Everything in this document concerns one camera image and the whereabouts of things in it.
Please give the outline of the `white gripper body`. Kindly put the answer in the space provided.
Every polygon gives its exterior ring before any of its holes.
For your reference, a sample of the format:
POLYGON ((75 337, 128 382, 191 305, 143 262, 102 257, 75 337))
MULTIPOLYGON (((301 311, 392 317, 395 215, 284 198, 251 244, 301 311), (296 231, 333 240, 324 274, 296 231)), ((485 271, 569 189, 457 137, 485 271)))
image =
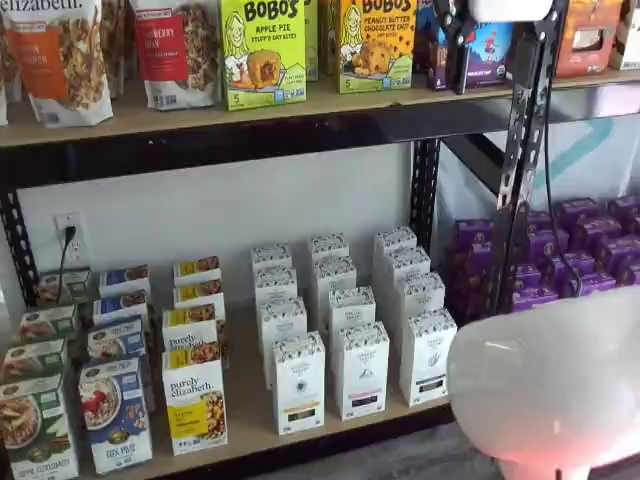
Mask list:
POLYGON ((542 20, 552 0, 469 0, 468 8, 477 22, 527 22, 542 20))

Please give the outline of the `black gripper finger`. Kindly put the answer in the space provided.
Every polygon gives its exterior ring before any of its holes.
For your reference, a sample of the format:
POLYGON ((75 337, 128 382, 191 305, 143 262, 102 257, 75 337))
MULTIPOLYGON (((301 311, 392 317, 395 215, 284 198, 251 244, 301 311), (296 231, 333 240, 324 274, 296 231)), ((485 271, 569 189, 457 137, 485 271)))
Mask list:
POLYGON ((433 9, 441 30, 450 35, 453 24, 453 7, 449 0, 434 0, 433 9))
POLYGON ((458 18, 453 22, 449 35, 449 82, 451 89, 458 95, 466 90, 466 77, 469 64, 468 38, 474 32, 474 20, 471 17, 458 18))

